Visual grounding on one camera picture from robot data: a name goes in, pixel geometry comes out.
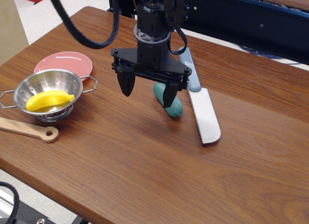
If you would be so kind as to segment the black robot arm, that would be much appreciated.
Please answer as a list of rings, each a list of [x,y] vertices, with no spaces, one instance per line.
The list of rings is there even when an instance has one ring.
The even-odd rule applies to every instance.
[[[112,69],[117,74],[121,90],[130,96],[135,78],[142,77],[165,84],[163,106],[168,108],[177,92],[186,89],[192,70],[178,61],[186,47],[173,51],[170,42],[177,31],[185,45],[187,38],[180,24],[187,21],[189,7],[183,0],[140,0],[137,4],[137,24],[134,34],[136,48],[115,48]]]

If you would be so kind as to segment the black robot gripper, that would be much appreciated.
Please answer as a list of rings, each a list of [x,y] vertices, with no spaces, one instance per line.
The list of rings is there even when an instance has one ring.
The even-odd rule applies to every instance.
[[[187,48],[187,38],[179,26],[175,30],[184,41],[184,47],[178,51],[171,49],[170,31],[155,37],[147,35],[138,26],[134,27],[136,48],[111,50],[111,55],[114,57],[112,69],[117,74],[117,80],[125,96],[131,95],[136,76],[166,84],[163,92],[164,108],[172,105],[177,91],[187,88],[188,77],[192,70],[174,57],[184,53]]]

